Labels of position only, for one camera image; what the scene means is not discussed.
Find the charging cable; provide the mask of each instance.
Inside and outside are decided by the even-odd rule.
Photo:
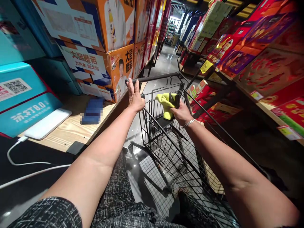
[[[26,136],[22,136],[21,138],[18,139],[18,141],[7,151],[7,159],[9,160],[9,162],[12,164],[12,165],[15,165],[15,166],[21,166],[21,165],[31,165],[31,164],[48,164],[48,165],[53,165],[52,163],[49,163],[49,162],[30,162],[30,163],[23,163],[23,164],[16,164],[13,162],[13,160],[10,158],[10,152],[12,151],[12,149],[17,146],[19,143],[21,142],[24,142],[25,140],[27,140],[28,137]]]
[[[16,164],[16,163],[14,163],[13,160],[10,158],[10,152],[12,151],[12,149],[13,149],[15,146],[17,146],[17,145],[18,145],[19,143],[21,143],[21,142],[24,142],[24,141],[27,140],[27,139],[28,139],[28,137],[22,136],[22,137],[19,138],[18,141],[17,141],[17,142],[8,150],[8,151],[7,151],[7,154],[6,154],[6,155],[7,155],[7,158],[8,158],[8,160],[9,160],[9,162],[10,162],[12,165],[14,165],[14,166],[30,165],[30,164],[48,164],[48,165],[53,165],[52,163],[49,163],[49,162],[30,162],[30,163],[24,163],[24,164]],[[29,174],[29,175],[20,177],[20,178],[18,178],[18,179],[15,179],[15,180],[13,180],[13,181],[7,182],[7,183],[5,183],[5,184],[2,184],[2,185],[0,185],[0,189],[5,188],[5,187],[7,187],[7,186],[9,186],[9,185],[12,185],[12,184],[14,184],[14,183],[17,183],[17,182],[19,182],[19,181],[25,180],[25,179],[27,179],[27,178],[29,178],[29,177],[36,176],[37,174],[44,173],[44,172],[46,172],[46,171],[53,170],[53,169],[58,169],[58,168],[63,168],[63,167],[69,167],[70,165],[71,165],[71,164],[69,164],[69,165],[60,165],[60,166],[55,166],[55,167],[47,168],[47,169],[44,169],[44,170],[40,170],[40,171],[38,171],[38,172],[35,172],[35,173],[32,173],[32,174]]]

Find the forearm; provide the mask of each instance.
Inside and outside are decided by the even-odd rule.
[[[43,195],[63,197],[78,209],[84,228],[89,228],[98,202],[111,177],[136,111],[127,108],[76,159]]]
[[[227,199],[244,227],[296,225],[293,203],[239,153],[198,122],[186,130],[199,153],[222,183]]]

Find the yellow cloth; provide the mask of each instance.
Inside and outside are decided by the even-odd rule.
[[[173,100],[175,101],[176,93],[171,94]],[[164,106],[164,118],[167,120],[171,120],[173,118],[173,113],[170,111],[170,108],[174,108],[174,105],[169,102],[169,93],[158,94],[156,95],[156,100]]]

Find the white power bank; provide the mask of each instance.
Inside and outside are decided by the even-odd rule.
[[[71,114],[71,111],[62,108],[56,109],[38,123],[27,129],[24,132],[24,136],[36,140],[42,140],[63,121],[65,121]]]

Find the bangle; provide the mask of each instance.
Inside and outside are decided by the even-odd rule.
[[[189,124],[191,124],[193,121],[195,121],[195,119],[190,120],[188,123],[186,123],[183,128],[185,128],[186,126],[188,126]]]

